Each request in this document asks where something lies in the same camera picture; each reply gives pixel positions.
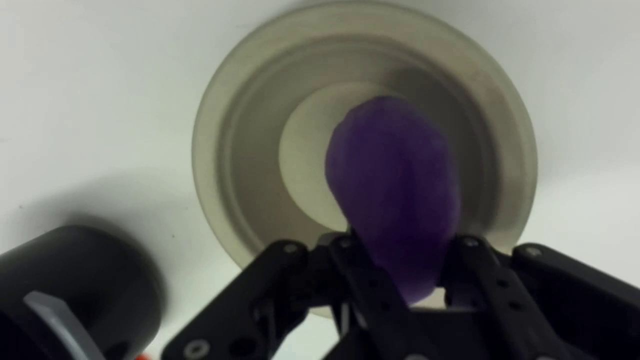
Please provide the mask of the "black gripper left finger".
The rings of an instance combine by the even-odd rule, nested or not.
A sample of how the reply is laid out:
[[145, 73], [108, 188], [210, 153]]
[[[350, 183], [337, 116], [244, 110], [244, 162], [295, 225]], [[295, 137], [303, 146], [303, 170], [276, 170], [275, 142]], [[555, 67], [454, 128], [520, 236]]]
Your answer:
[[272, 360], [322, 306], [338, 327], [324, 360], [429, 360], [417, 317], [355, 234], [328, 234], [315, 250], [295, 240], [271, 244], [169, 341], [160, 360]]

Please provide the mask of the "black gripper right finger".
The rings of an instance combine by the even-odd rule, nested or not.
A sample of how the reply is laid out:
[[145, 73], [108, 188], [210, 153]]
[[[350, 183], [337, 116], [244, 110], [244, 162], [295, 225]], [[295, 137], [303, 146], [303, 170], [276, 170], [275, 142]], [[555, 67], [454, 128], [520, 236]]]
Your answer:
[[640, 289], [549, 245], [460, 236], [440, 284], [451, 360], [640, 360]]

